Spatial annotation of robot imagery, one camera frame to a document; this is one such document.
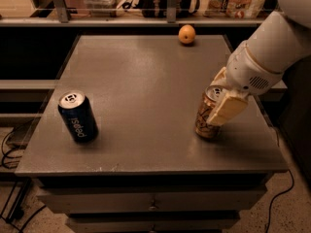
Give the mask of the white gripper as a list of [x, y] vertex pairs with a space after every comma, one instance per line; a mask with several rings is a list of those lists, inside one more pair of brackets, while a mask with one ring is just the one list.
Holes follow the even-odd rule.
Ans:
[[226, 68], [223, 67], [211, 82], [211, 86], [226, 87], [229, 84], [240, 91], [225, 91], [208, 116], [207, 123], [213, 126], [226, 124], [246, 109], [248, 93], [262, 95], [281, 78], [282, 73], [269, 72], [261, 67], [252, 56], [247, 42], [243, 41], [230, 55]]

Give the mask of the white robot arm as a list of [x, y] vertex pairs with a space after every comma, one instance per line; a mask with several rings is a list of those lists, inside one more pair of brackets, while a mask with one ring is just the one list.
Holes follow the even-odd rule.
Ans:
[[208, 90], [221, 91], [206, 123], [222, 126], [248, 105], [248, 97], [262, 95], [285, 71], [311, 55], [311, 0], [278, 0], [251, 37], [230, 55]]

